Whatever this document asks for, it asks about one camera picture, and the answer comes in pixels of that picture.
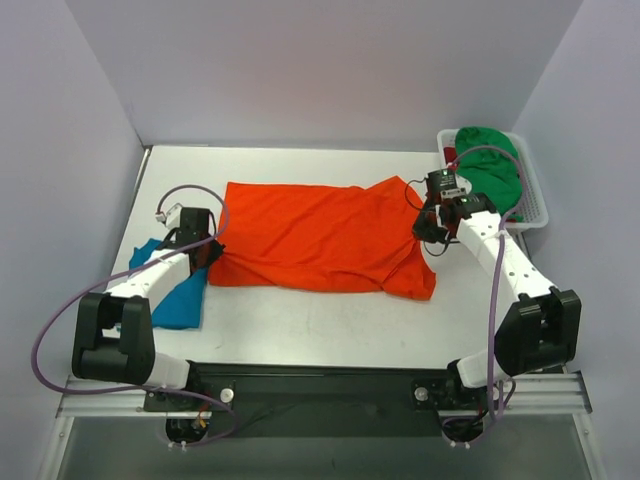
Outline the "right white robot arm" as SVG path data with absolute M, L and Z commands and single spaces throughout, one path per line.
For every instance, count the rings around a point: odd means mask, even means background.
M 505 228 L 487 195 L 469 194 L 455 174 L 426 177 L 426 199 L 413 224 L 425 243 L 464 246 L 491 277 L 485 350 L 454 361 L 457 374 L 443 383 L 448 404 L 465 408 L 479 388 L 566 364 L 577 350 L 582 302 L 561 290 L 531 263 Z

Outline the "orange t shirt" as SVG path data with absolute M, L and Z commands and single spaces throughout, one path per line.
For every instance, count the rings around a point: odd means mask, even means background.
M 427 301 L 436 275 L 412 233 L 419 195 L 393 176 L 373 186 L 229 183 L 209 269 L 218 287 L 384 292 Z

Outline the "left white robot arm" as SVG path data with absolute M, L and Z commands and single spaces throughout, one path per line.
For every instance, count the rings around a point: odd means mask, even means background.
M 204 272 L 224 251 L 213 238 L 213 214 L 184 207 L 177 224 L 126 281 L 79 301 L 72 373 L 82 379 L 167 388 L 182 412 L 195 409 L 201 385 L 189 378 L 190 362 L 156 351 L 152 314 L 176 289 Z

